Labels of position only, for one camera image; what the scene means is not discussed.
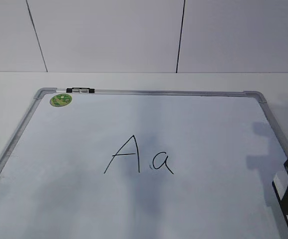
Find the table surface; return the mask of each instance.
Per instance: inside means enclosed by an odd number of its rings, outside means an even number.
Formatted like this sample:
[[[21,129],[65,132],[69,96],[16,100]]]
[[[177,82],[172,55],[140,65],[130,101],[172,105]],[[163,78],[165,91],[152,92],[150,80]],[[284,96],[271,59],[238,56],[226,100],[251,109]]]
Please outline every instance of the table surface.
[[[141,74],[0,72],[0,154],[36,91],[44,87],[112,90],[260,91],[288,137],[288,73]]]

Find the green sticker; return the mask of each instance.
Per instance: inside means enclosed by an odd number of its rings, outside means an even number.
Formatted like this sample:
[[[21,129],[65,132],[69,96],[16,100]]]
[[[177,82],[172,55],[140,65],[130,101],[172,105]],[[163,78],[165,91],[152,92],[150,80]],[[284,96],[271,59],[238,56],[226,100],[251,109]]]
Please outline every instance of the green sticker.
[[[72,96],[68,94],[59,94],[51,98],[50,104],[55,107],[62,107],[70,104]]]

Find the gray frame edge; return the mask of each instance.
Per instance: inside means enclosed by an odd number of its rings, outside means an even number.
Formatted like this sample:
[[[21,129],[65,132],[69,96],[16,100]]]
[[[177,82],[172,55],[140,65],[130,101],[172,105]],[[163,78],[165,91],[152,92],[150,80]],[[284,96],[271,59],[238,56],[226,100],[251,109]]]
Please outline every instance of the gray frame edge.
[[[27,124],[29,123],[32,115],[34,114],[36,108],[38,107],[41,99],[46,94],[52,94],[56,92],[57,88],[42,88],[39,89],[33,97],[33,101],[31,102],[29,108],[27,109],[26,113],[22,117],[19,125],[17,126],[16,130],[14,131],[13,135],[11,136],[10,140],[8,141],[6,147],[2,151],[0,155],[0,173],[3,170],[7,160],[9,159],[14,147],[18,143],[23,131],[25,130]]]
[[[286,157],[288,157],[288,139],[285,135],[285,133],[282,131],[278,121],[276,120],[273,112],[269,108],[269,105],[266,101],[266,98],[261,92],[258,91],[244,91],[244,93],[247,95],[247,97],[255,98],[259,105],[261,106],[271,128],[273,129],[281,147],[283,148]]]

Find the whiteboard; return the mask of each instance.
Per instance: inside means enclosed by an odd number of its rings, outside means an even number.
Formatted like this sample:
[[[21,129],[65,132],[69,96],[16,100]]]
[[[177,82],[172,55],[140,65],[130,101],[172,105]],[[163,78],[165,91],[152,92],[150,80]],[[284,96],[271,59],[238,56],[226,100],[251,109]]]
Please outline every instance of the whiteboard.
[[[0,174],[0,239],[288,239],[256,99],[57,94]]]

